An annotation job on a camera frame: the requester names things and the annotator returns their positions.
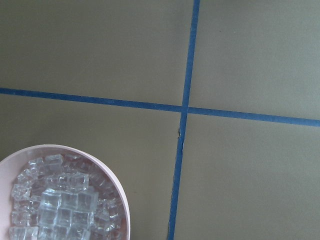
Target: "vertical blue line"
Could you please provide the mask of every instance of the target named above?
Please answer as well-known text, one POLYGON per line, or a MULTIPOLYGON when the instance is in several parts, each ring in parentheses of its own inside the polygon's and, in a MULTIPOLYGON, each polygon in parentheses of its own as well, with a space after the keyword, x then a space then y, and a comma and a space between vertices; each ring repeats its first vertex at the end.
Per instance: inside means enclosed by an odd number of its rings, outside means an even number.
POLYGON ((200 0, 194 0, 193 10, 192 10, 191 28, 190 28, 188 55, 187 55, 186 69, 185 69, 185 79, 184 79, 184 88, 183 88, 180 126, 179 126, 180 137, 178 138, 178 143, 177 143, 174 176, 173 176, 173 186, 172 186, 172 196, 171 196, 171 206, 170 206, 170 216, 169 216, 169 228, 168 228, 168 238, 167 238, 168 240, 174 240, 174 236, 175 236, 176 216, 177 216, 179 187, 180 187, 180 176, 181 176, 181 167, 182 167, 182 159, 183 159, 184 141, 185 141, 185 135, 186 135, 192 70, 193 70, 193 65, 194 65, 199 7, 200 7, 200 0))

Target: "round container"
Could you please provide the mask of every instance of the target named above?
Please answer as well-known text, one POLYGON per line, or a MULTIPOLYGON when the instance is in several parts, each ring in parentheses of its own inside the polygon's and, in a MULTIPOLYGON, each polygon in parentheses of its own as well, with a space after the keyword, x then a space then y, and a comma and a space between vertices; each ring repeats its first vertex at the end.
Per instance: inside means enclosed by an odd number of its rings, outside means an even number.
POLYGON ((13 200, 11 191, 18 174, 23 170, 29 160, 48 155, 75 154, 82 155, 99 166, 111 179, 117 189, 125 211, 125 222, 122 224, 122 240, 130 240, 130 213, 127 197, 116 175, 100 160, 88 153, 62 145, 44 144, 27 147, 6 157, 0 162, 0 239, 9 240, 9 227, 11 226, 11 211, 13 200))

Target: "bowl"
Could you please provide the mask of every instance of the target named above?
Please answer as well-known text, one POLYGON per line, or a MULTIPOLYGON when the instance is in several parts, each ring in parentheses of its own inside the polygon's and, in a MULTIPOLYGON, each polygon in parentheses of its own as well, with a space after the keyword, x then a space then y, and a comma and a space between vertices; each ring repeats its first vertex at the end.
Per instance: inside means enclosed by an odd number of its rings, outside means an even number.
POLYGON ((123 203, 125 219, 120 231, 122 240, 130 240, 130 212, 127 197, 116 175, 99 159, 78 149, 54 144, 36 145, 19 150, 0 162, 0 239, 10 240, 11 212, 13 200, 11 191, 18 174, 25 168, 29 160, 56 154, 82 155, 96 164, 110 178, 117 189, 123 203))

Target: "beige surface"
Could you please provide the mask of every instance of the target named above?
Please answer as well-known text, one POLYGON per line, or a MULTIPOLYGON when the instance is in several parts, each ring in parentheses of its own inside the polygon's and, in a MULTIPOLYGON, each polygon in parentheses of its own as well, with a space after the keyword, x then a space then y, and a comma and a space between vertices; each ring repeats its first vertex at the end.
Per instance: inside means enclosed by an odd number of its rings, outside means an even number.
POLYGON ((318 0, 201 1, 190 105, 320 118, 318 0))
POLYGON ((1 1, 1 87, 179 105, 192 5, 1 1))
POLYGON ((178 113, 9 95, 0 103, 0 159, 38 144, 87 152, 121 182, 131 239, 166 239, 178 113))
POLYGON ((175 240, 318 240, 320 128, 188 116, 175 240))

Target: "blue tape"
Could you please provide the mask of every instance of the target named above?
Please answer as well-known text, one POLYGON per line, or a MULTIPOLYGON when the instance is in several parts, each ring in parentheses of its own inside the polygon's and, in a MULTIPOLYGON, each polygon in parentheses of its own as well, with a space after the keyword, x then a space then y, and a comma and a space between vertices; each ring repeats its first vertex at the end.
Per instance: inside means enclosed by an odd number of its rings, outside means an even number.
POLYGON ((174 167, 174 175, 173 175, 170 216, 169 216, 169 226, 168 226, 168 236, 167 236, 168 240, 174 240, 174 236, 175 236, 181 167, 182 167, 182 160, 183 160, 183 150, 184 150, 184 142, 185 142, 185 135, 186 135, 187 118, 188 118, 192 71, 193 71, 193 65, 194 65, 199 7, 200 7, 200 0, 194 0, 193 9, 192 9, 191 27, 190 27, 188 55, 187 55, 186 69, 185 69, 180 126, 179 126, 180 137, 178 138, 178 143, 177 143, 175 167, 174 167))
POLYGON ((181 106, 176 106, 176 105, 158 104, 158 103, 141 102, 141 101, 126 101, 126 100, 117 100, 117 99, 92 97, 92 96, 79 96, 79 95, 70 95, 70 94, 61 94, 61 93, 52 93, 52 92, 43 92, 43 91, 19 90, 19 89, 11 89, 11 88, 3 88, 3 87, 0 87, 0 94, 42 98, 42 99, 56 99, 56 100, 90 103, 90 104, 113 105, 113 106, 139 108, 139 109, 152 109, 152 110, 170 111, 170 112, 178 112, 178 113, 181 112, 181 106))
POLYGON ((188 112, 190 114, 199 114, 199 115, 218 116, 218 117, 226 117, 226 118, 234 118, 234 119, 248 119, 248 120, 264 121, 264 122, 320 127, 320 120, 307 119, 307 118, 266 115, 266 114, 257 114, 257 113, 248 113, 248 112, 239 112, 239 111, 206 109, 206 108, 198 108, 198 107, 189 107, 188 112))

